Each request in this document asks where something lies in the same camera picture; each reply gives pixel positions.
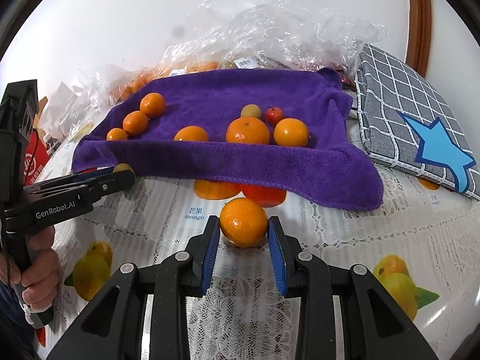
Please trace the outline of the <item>person's left hand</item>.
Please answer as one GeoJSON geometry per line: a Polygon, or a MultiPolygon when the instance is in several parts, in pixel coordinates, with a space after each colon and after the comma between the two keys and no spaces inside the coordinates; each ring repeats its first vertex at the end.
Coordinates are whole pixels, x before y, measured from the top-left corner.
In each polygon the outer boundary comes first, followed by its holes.
{"type": "Polygon", "coordinates": [[[57,294],[59,283],[59,257],[52,249],[55,240],[55,228],[44,228],[28,242],[31,251],[38,255],[32,266],[20,273],[13,262],[7,262],[1,254],[1,282],[6,286],[20,284],[24,287],[22,297],[24,302],[35,310],[50,306],[57,294]]]}

